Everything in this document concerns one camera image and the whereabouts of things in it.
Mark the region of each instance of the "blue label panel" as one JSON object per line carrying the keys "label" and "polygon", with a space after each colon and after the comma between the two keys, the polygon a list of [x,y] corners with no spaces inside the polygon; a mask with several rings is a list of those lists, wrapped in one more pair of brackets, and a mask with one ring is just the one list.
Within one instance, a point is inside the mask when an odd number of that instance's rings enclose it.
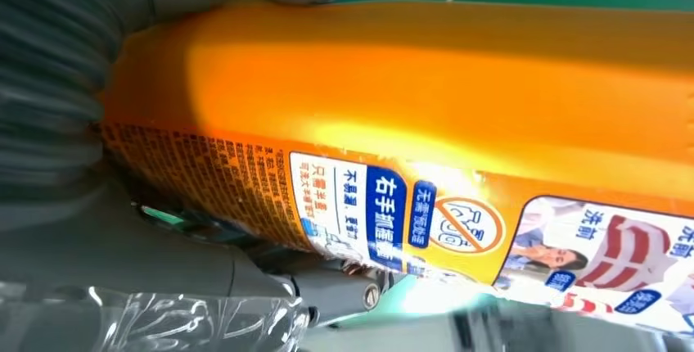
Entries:
{"label": "blue label panel", "polygon": [[552,273],[544,285],[558,291],[566,292],[574,281],[576,281],[575,274],[561,270],[559,272]]}
{"label": "blue label panel", "polygon": [[420,180],[412,190],[412,211],[410,212],[410,246],[427,248],[431,219],[434,217],[436,205],[436,186],[433,183]]}
{"label": "blue label panel", "polygon": [[367,240],[374,262],[403,270],[403,221],[408,186],[390,169],[367,169]]}
{"label": "blue label panel", "polygon": [[635,291],[627,300],[615,308],[620,314],[640,314],[643,310],[654,305],[662,295],[658,291],[641,289]]}

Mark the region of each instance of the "orange bottle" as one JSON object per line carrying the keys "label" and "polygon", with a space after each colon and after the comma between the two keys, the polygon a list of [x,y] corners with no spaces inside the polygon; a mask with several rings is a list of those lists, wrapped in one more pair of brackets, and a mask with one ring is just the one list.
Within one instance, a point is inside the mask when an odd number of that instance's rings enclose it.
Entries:
{"label": "orange bottle", "polygon": [[288,245],[692,332],[692,51],[689,13],[241,4],[133,37],[103,133]]}

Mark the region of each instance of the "red and white striped graphic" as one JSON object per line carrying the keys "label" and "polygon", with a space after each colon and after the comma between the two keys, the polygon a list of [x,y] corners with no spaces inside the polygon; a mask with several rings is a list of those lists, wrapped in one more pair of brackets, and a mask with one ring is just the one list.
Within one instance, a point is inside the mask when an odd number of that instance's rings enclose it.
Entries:
{"label": "red and white striped graphic", "polygon": [[676,262],[667,256],[668,233],[649,223],[615,215],[595,258],[581,272],[577,287],[635,291],[662,282]]}
{"label": "red and white striped graphic", "polygon": [[555,307],[555,309],[581,315],[601,315],[612,314],[614,312],[610,305],[579,298],[575,293],[567,293],[564,295],[563,305]]}

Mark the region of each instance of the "clear plastic bag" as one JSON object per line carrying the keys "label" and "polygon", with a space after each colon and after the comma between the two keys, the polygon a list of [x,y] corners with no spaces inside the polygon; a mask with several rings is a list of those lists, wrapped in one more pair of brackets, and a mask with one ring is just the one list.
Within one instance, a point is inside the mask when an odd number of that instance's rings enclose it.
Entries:
{"label": "clear plastic bag", "polygon": [[200,297],[0,283],[0,350],[277,351],[309,325],[300,298]]}

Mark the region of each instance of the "bottle label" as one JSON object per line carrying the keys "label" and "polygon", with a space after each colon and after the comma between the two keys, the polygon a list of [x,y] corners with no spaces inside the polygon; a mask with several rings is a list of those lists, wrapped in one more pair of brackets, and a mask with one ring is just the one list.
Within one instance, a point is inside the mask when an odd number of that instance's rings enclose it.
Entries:
{"label": "bottle label", "polygon": [[191,210],[287,246],[694,333],[694,220],[665,215],[692,203],[218,130],[101,135]]}
{"label": "bottle label", "polygon": [[689,336],[692,253],[693,219],[542,196],[523,210],[494,285],[512,299]]}

